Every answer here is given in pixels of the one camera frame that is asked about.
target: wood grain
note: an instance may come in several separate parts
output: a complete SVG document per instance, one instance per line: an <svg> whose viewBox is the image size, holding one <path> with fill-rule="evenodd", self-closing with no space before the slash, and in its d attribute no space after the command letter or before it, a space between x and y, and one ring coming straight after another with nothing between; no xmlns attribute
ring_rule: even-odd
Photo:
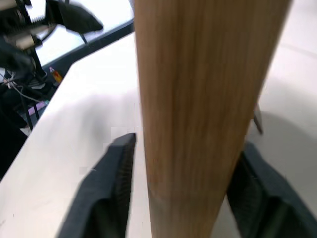
<svg viewBox="0 0 317 238"><path fill-rule="evenodd" d="M154 238L207 238L289 0L135 0Z"/></svg>

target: orange object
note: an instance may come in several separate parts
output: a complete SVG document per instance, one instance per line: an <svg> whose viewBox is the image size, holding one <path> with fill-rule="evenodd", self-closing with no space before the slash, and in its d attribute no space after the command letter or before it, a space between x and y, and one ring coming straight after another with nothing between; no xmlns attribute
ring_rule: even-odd
<svg viewBox="0 0 317 238"><path fill-rule="evenodd" d="M50 72L53 75L53 77L57 83L61 83L63 81L63 77L52 67L50 67Z"/></svg>

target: wooden rod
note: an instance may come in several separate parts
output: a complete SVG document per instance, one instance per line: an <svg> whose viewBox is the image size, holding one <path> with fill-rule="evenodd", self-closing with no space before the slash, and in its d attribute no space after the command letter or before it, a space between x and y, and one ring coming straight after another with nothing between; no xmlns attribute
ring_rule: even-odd
<svg viewBox="0 0 317 238"><path fill-rule="evenodd" d="M289 0L135 0L153 238L208 238Z"/></svg>

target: wire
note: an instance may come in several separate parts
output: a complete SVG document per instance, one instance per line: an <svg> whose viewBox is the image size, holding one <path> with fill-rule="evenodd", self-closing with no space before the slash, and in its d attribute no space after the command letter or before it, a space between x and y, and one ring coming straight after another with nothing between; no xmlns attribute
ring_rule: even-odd
<svg viewBox="0 0 317 238"><path fill-rule="evenodd" d="M0 73L0 75L1 75L1 77L2 77L4 80L6 80L6 81L8 80L8 82L5 83L5 84L9 84L9 85L10 85L15 91L17 91L22 97L25 97L25 98L30 99L30 100L32 100L32 101L35 101L35 102L37 102L37 103L41 103L41 101L36 100L36 99L34 99L34 98L31 98L31 97L26 96L26 95L24 95L23 93L21 93L21 92L13 85L13 83L10 82L10 80L14 77L14 75L11 76L10 79L6 79L6 78L3 76L2 73Z"/></svg>

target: white tabletop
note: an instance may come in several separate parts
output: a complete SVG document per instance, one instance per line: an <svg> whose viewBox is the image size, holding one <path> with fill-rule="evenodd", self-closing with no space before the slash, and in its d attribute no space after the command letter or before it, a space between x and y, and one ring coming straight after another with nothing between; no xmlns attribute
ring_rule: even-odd
<svg viewBox="0 0 317 238"><path fill-rule="evenodd" d="M150 238L134 35L75 63L0 183L0 237L53 238L79 183L137 132L127 237Z"/></svg>

